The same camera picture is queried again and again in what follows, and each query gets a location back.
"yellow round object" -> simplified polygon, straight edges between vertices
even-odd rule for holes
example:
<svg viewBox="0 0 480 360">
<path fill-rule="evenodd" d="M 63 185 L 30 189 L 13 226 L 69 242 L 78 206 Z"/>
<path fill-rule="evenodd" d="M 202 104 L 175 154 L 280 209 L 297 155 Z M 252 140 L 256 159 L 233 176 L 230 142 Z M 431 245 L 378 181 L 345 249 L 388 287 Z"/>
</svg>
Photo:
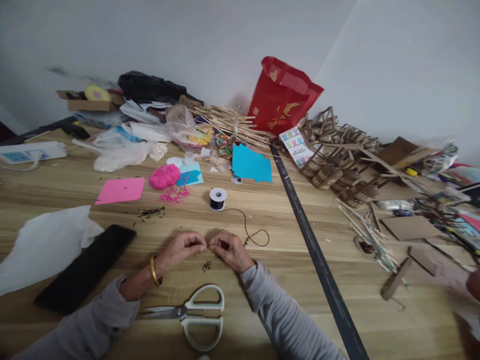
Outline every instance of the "yellow round object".
<svg viewBox="0 0 480 360">
<path fill-rule="evenodd" d="M 413 170 L 411 168 L 405 169 L 405 173 L 410 175 L 410 176 L 417 176 L 419 174 L 418 172 L 416 172 L 415 170 Z"/>
<path fill-rule="evenodd" d="M 86 98 L 90 101 L 112 101 L 108 91 L 98 85 L 88 85 L 84 92 Z"/>
</svg>

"bracelet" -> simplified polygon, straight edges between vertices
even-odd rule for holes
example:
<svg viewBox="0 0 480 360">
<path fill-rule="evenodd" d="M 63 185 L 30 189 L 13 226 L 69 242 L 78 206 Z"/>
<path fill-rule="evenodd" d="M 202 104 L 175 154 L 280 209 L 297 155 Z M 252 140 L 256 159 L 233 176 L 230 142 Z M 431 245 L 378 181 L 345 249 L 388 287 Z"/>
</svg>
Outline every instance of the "bracelet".
<svg viewBox="0 0 480 360">
<path fill-rule="evenodd" d="M 160 285 L 162 285 L 162 282 L 163 282 L 163 276 L 160 276 L 160 279 L 157 279 L 157 274 L 155 274 L 155 265 L 154 265 L 154 260 L 157 256 L 152 256 L 152 258 L 150 259 L 150 271 L 151 271 L 151 277 L 153 278 L 153 281 L 155 282 L 155 286 L 157 288 L 160 287 Z"/>
</svg>

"person's hand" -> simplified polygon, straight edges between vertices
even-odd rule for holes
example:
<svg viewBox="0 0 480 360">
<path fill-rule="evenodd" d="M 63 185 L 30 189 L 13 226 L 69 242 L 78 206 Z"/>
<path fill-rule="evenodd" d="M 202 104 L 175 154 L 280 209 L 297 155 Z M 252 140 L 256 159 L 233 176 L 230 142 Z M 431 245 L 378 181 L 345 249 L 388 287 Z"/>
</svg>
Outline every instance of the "person's hand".
<svg viewBox="0 0 480 360">
<path fill-rule="evenodd" d="M 226 230 L 222 229 L 214 235 L 210 239 L 208 247 L 239 274 L 243 274 L 248 268 L 255 265 L 239 237 Z"/>
<path fill-rule="evenodd" d="M 161 277 L 190 255 L 202 253 L 206 249 L 207 243 L 198 232 L 179 232 L 155 258 L 155 272 Z"/>
</svg>

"scissors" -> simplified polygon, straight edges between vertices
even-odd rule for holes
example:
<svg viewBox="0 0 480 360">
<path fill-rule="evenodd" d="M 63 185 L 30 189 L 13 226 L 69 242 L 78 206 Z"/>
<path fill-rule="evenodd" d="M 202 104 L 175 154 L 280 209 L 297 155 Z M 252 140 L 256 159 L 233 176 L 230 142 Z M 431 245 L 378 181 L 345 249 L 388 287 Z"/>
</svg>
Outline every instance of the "scissors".
<svg viewBox="0 0 480 360">
<path fill-rule="evenodd" d="M 208 289 L 215 289 L 218 294 L 220 295 L 219 302 L 202 302 L 202 303 L 195 303 L 194 299 L 197 297 L 198 294 L 204 292 Z M 185 336 L 190 343 L 190 345 L 200 351 L 200 352 L 208 352 L 212 350 L 220 340 L 220 336 L 222 336 L 222 329 L 224 327 L 224 319 L 220 316 L 220 318 L 209 318 L 203 315 L 188 315 L 188 311 L 190 310 L 220 310 L 221 312 L 224 310 L 225 307 L 225 300 L 224 300 L 224 293 L 222 290 L 214 284 L 204 285 L 199 288 L 196 292 L 192 294 L 190 300 L 188 300 L 182 306 L 154 306 L 154 307 L 146 307 L 144 310 L 142 318 L 143 319 L 180 319 L 180 324 L 183 326 L 185 331 Z M 207 345 L 199 345 L 197 344 L 189 333 L 189 326 L 190 325 L 209 325 L 209 326 L 216 326 L 217 328 L 217 335 L 216 339 Z"/>
</svg>

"red bag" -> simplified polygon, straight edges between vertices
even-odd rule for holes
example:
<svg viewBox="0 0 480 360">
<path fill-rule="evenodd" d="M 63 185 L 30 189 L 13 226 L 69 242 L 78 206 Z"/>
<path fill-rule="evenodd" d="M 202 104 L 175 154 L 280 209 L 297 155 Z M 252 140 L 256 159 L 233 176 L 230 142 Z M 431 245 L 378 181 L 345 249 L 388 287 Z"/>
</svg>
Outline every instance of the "red bag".
<svg viewBox="0 0 480 360">
<path fill-rule="evenodd" d="M 276 57 L 264 57 L 261 65 L 248 116 L 255 116 L 255 130 L 278 135 L 297 125 L 324 89 Z"/>
</svg>

